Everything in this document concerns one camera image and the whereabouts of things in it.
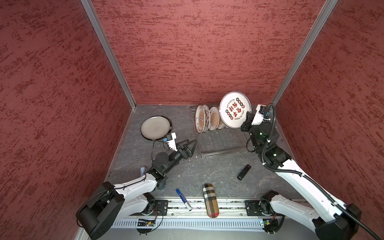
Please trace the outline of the white plate red characters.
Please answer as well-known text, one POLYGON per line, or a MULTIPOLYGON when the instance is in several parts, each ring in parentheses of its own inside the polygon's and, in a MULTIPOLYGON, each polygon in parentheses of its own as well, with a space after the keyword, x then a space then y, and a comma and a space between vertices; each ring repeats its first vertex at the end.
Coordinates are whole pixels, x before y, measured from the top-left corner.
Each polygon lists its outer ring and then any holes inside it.
POLYGON ((239 129, 247 118, 247 112, 252 112, 248 97, 241 92, 226 94, 219 105, 220 117, 224 124, 231 129, 239 129))

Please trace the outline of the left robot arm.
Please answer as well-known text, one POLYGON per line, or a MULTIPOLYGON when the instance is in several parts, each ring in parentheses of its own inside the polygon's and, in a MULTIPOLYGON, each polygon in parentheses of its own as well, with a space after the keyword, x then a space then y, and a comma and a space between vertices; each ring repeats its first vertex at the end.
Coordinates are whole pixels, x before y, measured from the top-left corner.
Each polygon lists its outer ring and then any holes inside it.
POLYGON ((191 158, 197 143, 197 140, 181 141, 170 154, 158 153, 150 169, 135 180, 117 185, 102 183, 77 211, 78 226, 87 232, 90 239, 97 240, 115 221, 137 213, 151 214, 155 204, 151 192, 165 187, 167 173, 181 160, 191 158))

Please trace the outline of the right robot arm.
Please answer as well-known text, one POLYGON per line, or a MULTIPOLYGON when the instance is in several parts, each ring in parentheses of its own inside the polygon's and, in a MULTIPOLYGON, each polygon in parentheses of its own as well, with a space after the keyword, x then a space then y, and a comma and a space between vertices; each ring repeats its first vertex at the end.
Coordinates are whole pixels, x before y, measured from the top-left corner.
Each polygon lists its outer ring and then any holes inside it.
POLYGON ((269 191, 260 200, 263 214, 281 214, 313 231, 320 240, 350 240, 363 228, 361 210, 345 204, 307 175, 276 141, 275 106, 262 107, 256 114, 245 113, 241 131, 250 135, 253 151, 263 166, 288 182, 310 207, 293 202, 276 191, 269 191))

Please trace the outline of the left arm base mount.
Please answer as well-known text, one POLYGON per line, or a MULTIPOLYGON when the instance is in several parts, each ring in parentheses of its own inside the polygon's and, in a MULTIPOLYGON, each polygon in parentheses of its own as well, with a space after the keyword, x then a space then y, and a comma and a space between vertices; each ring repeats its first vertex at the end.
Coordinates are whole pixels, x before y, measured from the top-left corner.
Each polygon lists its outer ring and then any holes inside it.
POLYGON ((140 213, 141 216, 166 216, 168 213, 168 200, 154 200, 149 202, 148 206, 140 213))

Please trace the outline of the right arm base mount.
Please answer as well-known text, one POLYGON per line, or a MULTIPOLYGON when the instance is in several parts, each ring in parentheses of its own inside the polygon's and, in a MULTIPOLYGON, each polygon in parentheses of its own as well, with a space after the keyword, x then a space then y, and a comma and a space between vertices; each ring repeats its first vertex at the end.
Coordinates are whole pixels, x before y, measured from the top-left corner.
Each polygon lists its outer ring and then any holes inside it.
POLYGON ((265 200, 246 200, 245 209, 248 217, 261 217, 272 219, 273 217, 282 217, 282 214, 277 214, 271 204, 265 200))

